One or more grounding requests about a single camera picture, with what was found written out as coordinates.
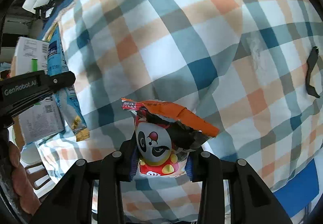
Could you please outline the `person's left hand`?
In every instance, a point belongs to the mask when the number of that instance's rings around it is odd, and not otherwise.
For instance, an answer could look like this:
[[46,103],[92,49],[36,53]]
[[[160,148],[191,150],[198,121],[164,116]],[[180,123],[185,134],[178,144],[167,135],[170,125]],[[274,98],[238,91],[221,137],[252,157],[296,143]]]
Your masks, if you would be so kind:
[[34,193],[33,187],[27,178],[26,171],[20,163],[20,151],[11,141],[8,142],[9,158],[14,167],[12,172],[13,189],[19,196],[19,202],[24,212],[34,215],[41,203]]

